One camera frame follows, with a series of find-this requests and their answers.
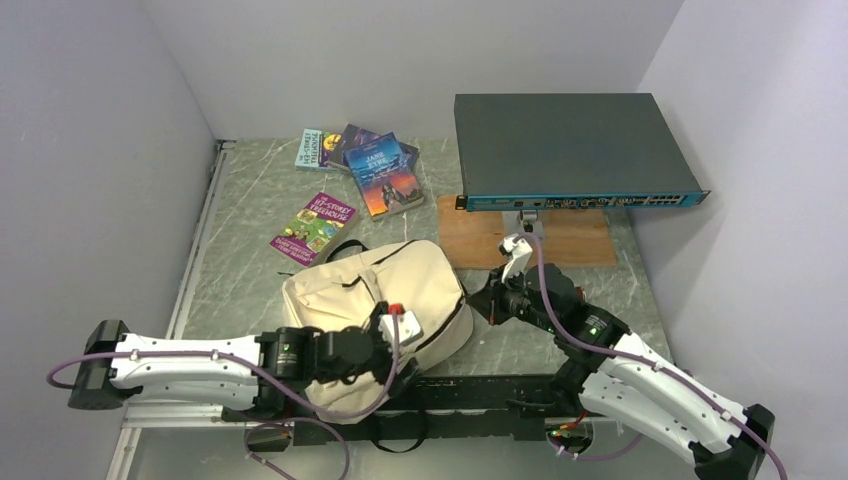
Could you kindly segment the beige canvas backpack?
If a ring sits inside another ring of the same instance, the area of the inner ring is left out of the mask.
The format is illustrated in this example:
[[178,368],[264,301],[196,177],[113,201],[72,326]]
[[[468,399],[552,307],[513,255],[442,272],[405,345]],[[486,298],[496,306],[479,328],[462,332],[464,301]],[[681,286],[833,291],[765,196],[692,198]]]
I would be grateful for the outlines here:
[[296,327],[335,336],[359,327],[373,343],[366,367],[338,357],[307,382],[307,400],[329,423],[363,423],[375,447],[382,429],[373,411],[406,395],[417,410],[419,448],[429,422],[414,381],[448,359],[473,332],[467,293],[444,251],[429,240],[363,249],[340,260],[330,257],[285,280],[287,317]]

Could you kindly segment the Jane Eyre book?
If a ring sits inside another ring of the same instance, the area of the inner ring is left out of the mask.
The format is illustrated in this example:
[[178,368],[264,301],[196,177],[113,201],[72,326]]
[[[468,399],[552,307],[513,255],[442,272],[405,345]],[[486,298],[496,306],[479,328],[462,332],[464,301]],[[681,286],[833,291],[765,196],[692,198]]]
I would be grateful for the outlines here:
[[424,194],[393,133],[344,152],[372,219],[399,214],[424,202]]

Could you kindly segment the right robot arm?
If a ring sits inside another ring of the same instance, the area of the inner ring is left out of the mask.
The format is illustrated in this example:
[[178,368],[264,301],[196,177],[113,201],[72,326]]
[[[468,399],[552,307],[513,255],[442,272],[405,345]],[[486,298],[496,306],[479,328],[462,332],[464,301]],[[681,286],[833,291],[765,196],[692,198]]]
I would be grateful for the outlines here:
[[567,357],[543,397],[514,406],[609,417],[665,446],[700,479],[753,479],[765,459],[786,473],[770,444],[769,409],[744,407],[694,380],[625,322],[588,303],[554,265],[514,276],[495,269],[469,303],[491,325],[520,320],[551,334]]

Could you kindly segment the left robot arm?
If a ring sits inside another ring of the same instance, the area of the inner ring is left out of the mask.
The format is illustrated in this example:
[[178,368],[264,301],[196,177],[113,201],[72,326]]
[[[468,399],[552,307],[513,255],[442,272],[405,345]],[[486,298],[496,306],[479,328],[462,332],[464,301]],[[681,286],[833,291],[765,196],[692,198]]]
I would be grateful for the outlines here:
[[[104,320],[73,360],[77,374],[68,406],[113,410],[134,396],[221,405],[264,420],[293,402],[340,422],[376,410],[399,379],[403,348],[423,335],[415,314],[381,301],[362,326],[329,331],[281,327],[223,340],[166,340],[130,331],[122,320]],[[380,386],[361,407],[332,409],[309,400],[313,383],[351,386],[360,378]]]

